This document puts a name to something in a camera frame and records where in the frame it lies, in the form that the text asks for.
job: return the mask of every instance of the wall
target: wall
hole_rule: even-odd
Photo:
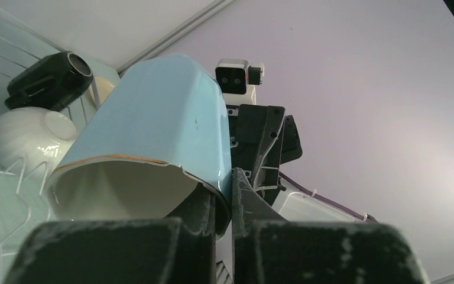
[[[283,172],[400,227],[431,280],[454,273],[454,19],[443,1],[239,0],[168,50],[214,71],[264,62],[304,156]]]

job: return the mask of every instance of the light blue cup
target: light blue cup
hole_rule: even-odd
[[[172,55],[130,68],[80,133],[45,190],[57,218],[166,216],[202,183],[228,223],[229,122],[216,81]]]

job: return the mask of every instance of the cup rim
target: cup rim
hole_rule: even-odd
[[[222,216],[215,216],[215,222],[220,222],[219,229],[216,232],[216,238],[220,239],[223,237],[225,234],[225,231],[230,223],[231,220],[231,207],[229,206],[229,202],[227,201],[226,197],[224,194],[220,191],[220,189],[216,189],[214,186],[209,184],[208,182],[202,180],[201,178],[189,173],[186,171],[182,166],[176,166],[168,162],[164,162],[161,160],[156,160],[152,158],[146,158],[146,157],[140,157],[140,156],[131,156],[131,155],[126,155],[126,154],[107,154],[107,155],[102,155],[102,156],[96,156],[96,157],[90,157],[87,159],[63,164],[61,166],[56,167],[51,175],[47,178],[47,180],[44,182],[44,194],[47,195],[50,188],[54,186],[56,183],[57,179],[59,176],[64,174],[65,172],[69,170],[76,169],[81,166],[85,166],[87,164],[94,164],[94,163],[102,163],[102,162],[111,162],[111,161],[122,161],[122,162],[131,162],[131,163],[146,163],[146,164],[152,164],[155,166],[174,166],[178,167],[182,170],[182,173],[186,175],[188,178],[191,178],[198,183],[201,183],[206,189],[209,191],[213,192],[216,196],[217,200],[217,206],[220,206],[222,208],[221,215]]]

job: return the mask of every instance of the wire rack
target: wire rack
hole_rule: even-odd
[[[15,44],[0,35],[0,115],[8,111],[4,100],[8,97],[6,87],[9,81],[43,56],[56,52],[53,48],[45,50],[33,45],[34,42]],[[23,46],[41,52],[33,54]],[[85,94],[62,113],[70,117],[81,131],[93,117],[95,109]],[[41,173],[43,178],[34,180],[30,178],[32,173],[24,176],[25,163],[20,163],[23,159],[18,159],[7,169],[0,167],[0,283],[24,238],[38,224],[54,219],[43,194],[47,173],[51,172],[50,165],[46,162],[39,164],[33,172]]]

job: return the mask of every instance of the dish rack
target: dish rack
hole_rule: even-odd
[[[40,58],[58,52],[54,48],[32,38],[31,35],[0,24],[0,115],[7,112],[4,100],[9,81]],[[85,94],[62,111],[80,132],[95,113],[92,100]],[[10,267],[20,244],[38,224],[51,221],[54,215],[43,194],[49,164],[43,162],[34,172],[44,173],[42,180],[24,176],[24,167],[15,169],[20,175],[0,167],[0,283]]]

